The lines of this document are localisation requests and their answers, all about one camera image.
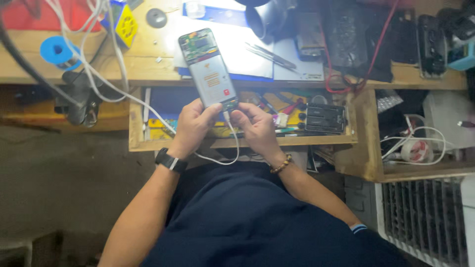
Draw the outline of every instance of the metal grille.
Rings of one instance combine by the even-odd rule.
[[[383,184],[389,241],[433,266],[468,266],[462,179]]]

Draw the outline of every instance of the black wristwatch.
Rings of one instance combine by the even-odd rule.
[[[168,148],[165,148],[165,147],[160,149],[157,157],[155,158],[155,163],[161,164],[169,168],[171,171],[175,171],[179,174],[184,173],[186,170],[186,166],[188,166],[188,162],[171,157],[170,155],[167,154],[167,151],[168,151]]]

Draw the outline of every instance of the solder wire spool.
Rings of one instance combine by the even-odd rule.
[[[69,44],[80,53],[77,46],[72,42]],[[81,65],[81,61],[67,47],[62,36],[53,36],[44,40],[39,48],[39,53],[46,62],[54,64],[61,70],[73,70]]]

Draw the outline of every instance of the dark blue shirt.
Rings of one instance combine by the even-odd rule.
[[[182,175],[165,231],[142,263],[173,266],[406,266],[364,226],[287,193],[259,162],[208,164]]]

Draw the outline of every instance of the red wire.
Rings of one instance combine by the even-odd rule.
[[[368,73],[364,77],[364,80],[361,82],[360,86],[358,88],[356,88],[355,94],[358,94],[366,86],[366,83],[368,82],[368,78],[369,78],[370,73],[371,73],[371,71],[373,70],[373,67],[374,67],[374,62],[376,61],[376,57],[378,56],[378,53],[380,51],[380,47],[381,47],[381,43],[383,41],[384,35],[386,34],[386,30],[389,27],[389,23],[391,22],[391,19],[394,16],[394,12],[396,12],[396,7],[398,7],[399,1],[400,0],[394,1],[394,5],[392,6],[391,11],[389,12],[388,18],[386,19],[386,22],[384,23],[383,30],[382,30],[381,35],[380,35],[380,39],[378,40],[378,43],[376,44],[376,49],[374,50],[373,60],[371,61],[370,68],[368,69]],[[326,44],[325,34],[323,33],[322,22],[320,20],[320,17],[318,18],[318,20],[319,20],[318,26],[320,27],[320,32],[322,33],[323,45],[325,47],[325,54],[327,56],[327,61],[328,61],[328,78],[326,78],[326,81],[325,81],[325,88],[330,93],[343,94],[343,93],[349,92],[352,89],[350,86],[346,87],[343,90],[337,90],[337,91],[332,90],[330,88],[330,85],[329,85],[330,79],[332,77],[341,77],[341,75],[339,75],[339,74],[332,75],[332,71],[333,71],[332,70],[332,61],[330,60],[330,53],[328,52],[328,47],[327,47],[327,44]],[[347,82],[350,82],[350,80],[347,79],[346,77],[343,77],[343,78]]]

